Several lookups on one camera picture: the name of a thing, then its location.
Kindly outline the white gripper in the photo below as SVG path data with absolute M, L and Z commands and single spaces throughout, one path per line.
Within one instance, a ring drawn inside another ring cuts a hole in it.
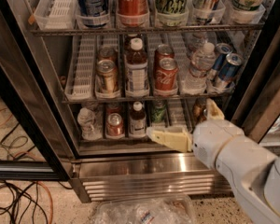
M 147 136 L 155 143 L 178 152 L 193 150 L 194 156 L 207 168 L 214 169 L 217 155 L 233 138 L 243 135 L 242 129 L 224 120 L 216 102 L 206 99 L 206 121 L 198 124 L 192 134 L 185 127 L 148 127 Z

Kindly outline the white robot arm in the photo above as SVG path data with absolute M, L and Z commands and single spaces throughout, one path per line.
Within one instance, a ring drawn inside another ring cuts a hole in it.
M 193 133 L 183 127 L 149 127 L 147 135 L 173 150 L 191 150 L 207 168 L 222 174 L 255 224 L 280 224 L 280 156 L 225 120 L 213 100 L 206 100 L 206 120 Z

